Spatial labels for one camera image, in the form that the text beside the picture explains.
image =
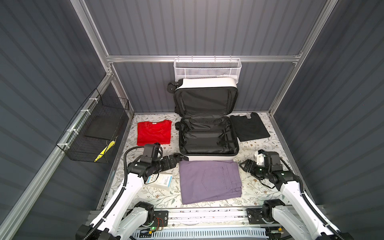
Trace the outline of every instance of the folded red t-shirt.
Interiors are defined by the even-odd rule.
[[[172,121],[139,122],[137,124],[137,145],[145,144],[170,144],[170,128]]]

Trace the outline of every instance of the yellow object in basket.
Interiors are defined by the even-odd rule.
[[[101,151],[101,153],[97,156],[97,158],[95,159],[94,162],[96,162],[97,160],[99,160],[102,156],[104,156],[104,154],[111,148],[113,147],[113,145],[115,145],[115,141],[112,141],[108,146],[106,146],[104,148],[103,151]]]

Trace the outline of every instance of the floral pattern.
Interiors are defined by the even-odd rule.
[[[248,113],[234,113],[230,115],[245,115]],[[234,161],[240,163],[247,159],[253,158],[253,153],[259,149],[266,151],[275,151],[280,154],[284,161],[290,166],[287,160],[286,154],[277,138],[277,135],[272,127],[271,122],[267,113],[258,113],[261,120],[263,121],[266,129],[270,133],[269,138],[251,140],[246,142],[239,142],[240,151],[239,154],[234,158]],[[143,121],[150,122],[161,122],[165,119],[172,121],[171,129],[171,143],[162,144],[163,155],[170,155],[175,152],[179,152],[179,132],[176,130],[174,123],[180,121],[181,117],[177,114],[149,114],[149,115],[135,115],[131,129],[129,131],[128,139],[124,147],[124,152],[136,146],[137,142],[137,123]],[[142,149],[135,149],[128,153],[127,162],[132,162],[142,152]],[[140,201],[145,201],[153,204],[157,209],[164,208],[200,208],[200,207],[237,207],[237,206],[260,206],[263,205],[264,200],[268,199],[281,199],[285,203],[289,203],[281,192],[277,191],[276,188],[270,189],[263,186],[259,180],[252,177],[249,173],[244,172],[239,167],[240,178],[242,180],[242,196],[213,202],[199,202],[195,204],[183,205],[181,202],[180,194],[180,175],[179,165],[176,168],[166,171],[167,173],[173,174],[173,179],[170,184],[170,191],[157,189],[153,187],[144,186],[136,195],[131,203],[130,207],[133,207]],[[119,166],[116,170],[111,189],[107,196],[108,202],[112,195],[115,193],[120,183],[124,178],[124,168],[122,157],[119,162]],[[273,186],[269,181],[263,180],[263,183]]]

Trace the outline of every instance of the purple pants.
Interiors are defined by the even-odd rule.
[[[236,162],[181,161],[180,191],[183,204],[241,197],[242,184]]]

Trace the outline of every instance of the white suitcase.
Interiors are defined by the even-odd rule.
[[[239,152],[236,132],[229,117],[238,90],[233,78],[199,78],[179,81],[174,90],[175,112],[182,119],[180,153],[190,161],[232,160]]]

